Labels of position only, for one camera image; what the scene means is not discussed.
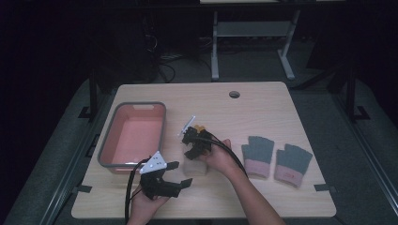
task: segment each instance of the plastic bin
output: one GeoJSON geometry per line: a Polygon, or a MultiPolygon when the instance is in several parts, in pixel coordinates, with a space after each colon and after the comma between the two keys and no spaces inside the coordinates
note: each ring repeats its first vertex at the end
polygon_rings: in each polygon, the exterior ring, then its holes
{"type": "Polygon", "coordinates": [[[112,173],[129,173],[142,159],[161,152],[165,118],[161,102],[118,105],[99,150],[99,164],[112,173]]]}

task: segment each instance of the person's right hand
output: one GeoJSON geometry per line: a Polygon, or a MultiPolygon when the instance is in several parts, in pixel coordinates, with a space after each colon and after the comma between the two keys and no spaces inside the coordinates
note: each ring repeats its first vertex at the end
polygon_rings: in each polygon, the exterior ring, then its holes
{"type": "Polygon", "coordinates": [[[130,219],[128,225],[145,225],[155,215],[156,211],[164,205],[170,198],[155,196],[150,200],[142,191],[141,185],[131,194],[130,219]]]}
{"type": "MultiPolygon", "coordinates": [[[[222,142],[231,148],[231,141],[229,139],[222,142]]],[[[214,143],[211,145],[211,151],[206,155],[199,156],[199,159],[225,176],[228,176],[229,173],[234,173],[235,169],[240,170],[234,159],[224,149],[214,143]]]]}

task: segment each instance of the glove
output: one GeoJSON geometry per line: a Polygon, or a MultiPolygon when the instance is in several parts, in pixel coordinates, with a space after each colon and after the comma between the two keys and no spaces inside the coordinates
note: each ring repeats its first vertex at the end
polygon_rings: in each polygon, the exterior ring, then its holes
{"type": "Polygon", "coordinates": [[[286,144],[276,153],[275,179],[298,188],[307,172],[313,154],[295,145],[286,144]]]}
{"type": "Polygon", "coordinates": [[[266,138],[250,136],[249,144],[242,145],[245,170],[247,174],[269,177],[269,164],[274,142],[266,138]]]}

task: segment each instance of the table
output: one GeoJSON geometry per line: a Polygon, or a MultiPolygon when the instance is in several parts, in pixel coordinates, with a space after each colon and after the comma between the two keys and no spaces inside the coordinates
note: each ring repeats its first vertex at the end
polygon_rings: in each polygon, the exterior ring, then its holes
{"type": "MultiPolygon", "coordinates": [[[[75,218],[122,218],[129,177],[113,174],[97,161],[115,107],[126,101],[161,101],[167,108],[162,155],[166,161],[179,161],[178,169],[167,172],[166,181],[193,178],[154,218],[244,218],[237,195],[220,173],[208,170],[205,176],[186,176],[182,171],[183,144],[177,134],[194,114],[194,124],[203,125],[221,140],[230,139],[232,149],[242,161],[240,146],[252,135],[275,142],[270,178],[251,177],[253,184],[283,218],[328,218],[336,213],[328,191],[316,191],[325,184],[316,158],[310,162],[300,188],[274,180],[275,155],[286,143],[313,152],[298,113],[282,82],[210,82],[179,84],[129,84],[119,87],[82,185],[92,187],[79,192],[72,208],[75,218]],[[240,97],[231,98],[231,91],[240,97]]],[[[133,188],[139,182],[136,176],[133,188]]]]}

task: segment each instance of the pink liner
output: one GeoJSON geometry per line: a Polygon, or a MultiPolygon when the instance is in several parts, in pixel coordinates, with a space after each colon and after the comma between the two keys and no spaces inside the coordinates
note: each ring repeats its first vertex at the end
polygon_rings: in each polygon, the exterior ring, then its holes
{"type": "Polygon", "coordinates": [[[288,167],[277,165],[275,168],[275,179],[287,182],[298,188],[301,185],[303,174],[288,167]]]}
{"type": "Polygon", "coordinates": [[[262,161],[245,159],[245,170],[247,174],[269,177],[269,164],[262,161]]]}

